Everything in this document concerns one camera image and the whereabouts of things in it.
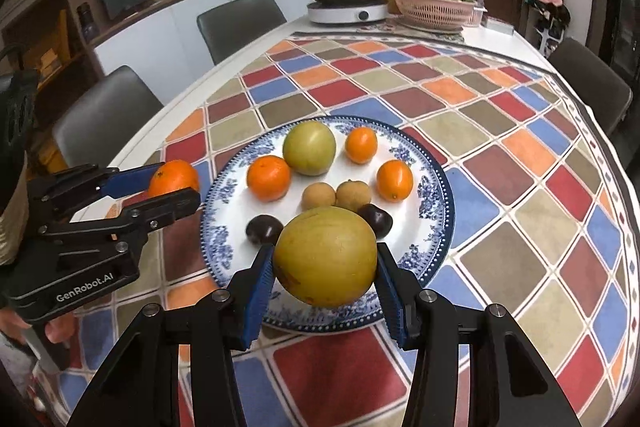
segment green fruit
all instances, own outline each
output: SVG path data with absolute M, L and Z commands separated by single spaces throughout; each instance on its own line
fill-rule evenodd
M 335 190 L 327 183 L 312 183 L 302 192 L 302 209 L 309 210 L 316 206 L 333 206 Z
M 376 275 L 376 236 L 358 214 L 336 206 L 303 212 L 284 227 L 273 269 L 299 300 L 322 308 L 350 304 Z
M 325 174 L 335 158 L 334 133 L 319 121 L 299 123 L 284 139 L 282 157 L 295 172 L 305 176 Z
M 351 212 L 371 202 L 371 189 L 365 182 L 342 182 L 335 191 L 335 204 Z

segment orange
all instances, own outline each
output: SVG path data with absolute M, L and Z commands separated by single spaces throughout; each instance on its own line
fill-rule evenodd
M 386 201 L 402 201 L 414 188 L 414 175 L 408 165 L 400 160 L 383 163 L 376 175 L 378 192 Z
M 246 172 L 246 186 L 264 203 L 279 200 L 291 184 L 291 169 L 277 156 L 261 156 Z
M 150 198 L 155 198 L 187 187 L 200 191 L 198 171 L 184 160 L 171 160 L 151 177 L 147 193 Z
M 349 133 L 344 143 L 344 153 L 352 162 L 362 165 L 369 162 L 378 150 L 378 137 L 369 127 L 358 127 Z

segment chair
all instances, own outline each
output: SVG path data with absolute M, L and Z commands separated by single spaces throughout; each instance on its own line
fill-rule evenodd
M 632 92 L 625 81 L 574 39 L 563 40 L 549 62 L 591 107 L 598 124 L 611 136 L 631 104 Z
M 214 64 L 287 22 L 274 0 L 235 0 L 198 15 Z
M 106 167 L 162 103 L 128 66 L 108 74 L 54 124 L 53 138 L 68 167 Z

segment colorful diamond pattern tablecloth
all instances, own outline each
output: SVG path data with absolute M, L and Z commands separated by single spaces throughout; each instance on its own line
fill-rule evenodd
M 292 36 L 176 122 L 149 162 L 191 162 L 204 199 L 252 139 L 318 114 L 399 126 L 433 153 L 452 186 L 456 224 L 430 287 L 467 307 L 504 304 L 582 424 L 602 425 L 628 391 L 636 360 L 637 225 L 609 149 L 562 81 L 433 41 Z M 56 381 L 40 375 L 62 419 L 144 304 L 183 307 L 216 287 L 200 254 L 199 220 L 200 212 L 152 234 L 140 279 L 78 311 L 71 369 Z M 415 352 L 399 351 L 383 323 L 310 337 L 264 327 L 234 363 L 251 427 L 391 427 L 401 424 Z M 180 382 L 189 426 L 188 346 L 180 348 Z M 466 425 L 468 385 L 461 346 L 457 425 Z

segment chair backrest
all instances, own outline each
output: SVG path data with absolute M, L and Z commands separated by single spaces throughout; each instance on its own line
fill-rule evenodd
M 287 22 L 274 0 L 235 0 L 198 15 L 214 64 Z
M 121 66 L 82 95 L 53 126 L 67 166 L 106 167 L 162 103 L 128 66 Z
M 630 87 L 597 55 L 574 39 L 563 40 L 549 56 L 549 62 L 591 107 L 596 121 L 610 136 L 631 104 Z

